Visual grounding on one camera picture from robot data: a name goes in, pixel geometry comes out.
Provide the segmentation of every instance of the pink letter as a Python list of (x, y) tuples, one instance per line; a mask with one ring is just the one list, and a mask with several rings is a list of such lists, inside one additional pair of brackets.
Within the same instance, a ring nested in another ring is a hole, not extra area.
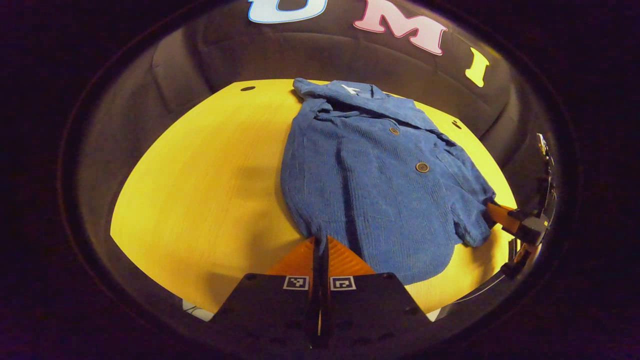
[(442, 55), (440, 40), (443, 31), (447, 31), (447, 28), (426, 16), (419, 15), (407, 19), (400, 9), (387, 0), (367, 0), (367, 8), (364, 10), (362, 20), (355, 21), (353, 25), (358, 29), (384, 33), (387, 29), (381, 24), (382, 17), (387, 20), (395, 37), (401, 38), (417, 30), (414, 36), (409, 37), (409, 41), (430, 53)]

